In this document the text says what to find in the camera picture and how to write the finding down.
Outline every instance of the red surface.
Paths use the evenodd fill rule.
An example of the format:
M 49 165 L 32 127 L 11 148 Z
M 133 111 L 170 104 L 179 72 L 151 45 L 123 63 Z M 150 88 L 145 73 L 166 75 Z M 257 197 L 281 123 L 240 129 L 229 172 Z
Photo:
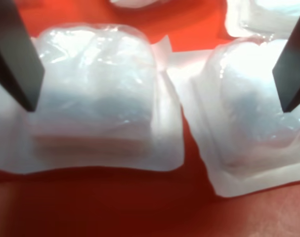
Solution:
M 141 12 L 107 0 L 37 0 L 21 5 L 30 33 L 64 22 L 125 23 L 176 51 L 229 40 L 224 0 L 174 0 Z M 214 195 L 184 120 L 185 164 L 166 173 L 81 168 L 28 176 L 0 173 L 4 237 L 300 237 L 300 184 L 244 197 Z

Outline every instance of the transparent plastic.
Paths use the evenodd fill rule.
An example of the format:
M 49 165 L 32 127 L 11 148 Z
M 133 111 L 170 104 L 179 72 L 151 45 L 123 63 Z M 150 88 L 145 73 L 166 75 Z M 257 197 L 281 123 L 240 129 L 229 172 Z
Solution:
M 0 85 L 0 169 L 17 168 L 23 144 L 22 109 Z
M 141 32 L 65 25 L 43 32 L 34 44 L 45 77 L 36 112 L 25 116 L 18 172 L 182 165 L 180 105 Z
M 134 9 L 143 8 L 156 3 L 166 3 L 168 1 L 170 0 L 110 0 L 110 2 L 117 7 Z
M 156 63 L 149 43 L 125 28 L 133 31 L 73 27 L 39 36 L 45 78 L 37 111 L 29 115 L 35 137 L 53 146 L 66 138 L 114 139 L 114 145 L 151 137 Z
M 287 38 L 300 17 L 300 0 L 227 0 L 226 27 L 234 37 L 253 33 Z
M 237 39 L 168 69 L 221 196 L 300 180 L 300 105 L 283 113 L 272 74 L 286 42 Z

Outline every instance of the plastic wrap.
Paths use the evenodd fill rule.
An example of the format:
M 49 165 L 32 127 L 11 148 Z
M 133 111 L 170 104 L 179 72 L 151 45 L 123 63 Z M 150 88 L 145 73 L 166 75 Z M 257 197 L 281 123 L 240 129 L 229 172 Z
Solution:
M 283 113 L 272 75 L 285 43 L 239 39 L 168 70 L 221 196 L 300 180 L 300 105 Z
M 37 111 L 29 115 L 34 137 L 51 146 L 100 143 L 111 152 L 117 145 L 119 153 L 144 148 L 151 139 L 156 62 L 150 44 L 124 30 L 141 35 L 105 26 L 39 36 L 45 78 Z
M 110 2 L 122 8 L 143 8 L 145 6 L 150 6 L 156 3 L 166 3 L 170 0 L 110 0 Z
M 22 109 L 0 85 L 0 169 L 16 169 L 23 144 Z
M 300 0 L 227 0 L 226 28 L 233 37 L 254 33 L 287 38 L 300 17 Z
M 128 26 L 81 24 L 49 29 L 33 42 L 45 67 L 39 104 L 27 113 L 0 86 L 0 170 L 169 171 L 183 164 L 168 38 L 150 45 Z

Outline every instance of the black metal blade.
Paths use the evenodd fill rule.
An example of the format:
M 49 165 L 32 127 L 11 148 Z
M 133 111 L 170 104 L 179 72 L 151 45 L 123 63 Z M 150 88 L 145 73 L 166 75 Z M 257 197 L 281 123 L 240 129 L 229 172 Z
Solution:
M 300 104 L 300 18 L 274 69 L 273 75 L 284 112 Z
M 27 111 L 36 109 L 44 68 L 12 0 L 0 0 L 0 84 Z

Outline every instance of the folded gauze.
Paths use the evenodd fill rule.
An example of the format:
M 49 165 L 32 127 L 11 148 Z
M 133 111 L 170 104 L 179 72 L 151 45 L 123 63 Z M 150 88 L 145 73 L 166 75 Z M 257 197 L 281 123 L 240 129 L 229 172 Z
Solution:
M 300 105 L 283 113 L 272 74 L 285 43 L 253 37 L 218 46 L 180 94 L 221 196 L 300 180 Z
M 170 0 L 110 0 L 110 2 L 118 7 L 123 8 L 142 8 L 154 3 L 165 3 Z
M 143 35 L 127 26 L 54 28 L 36 41 L 45 67 L 30 130 L 50 146 L 127 149 L 151 137 L 157 68 Z

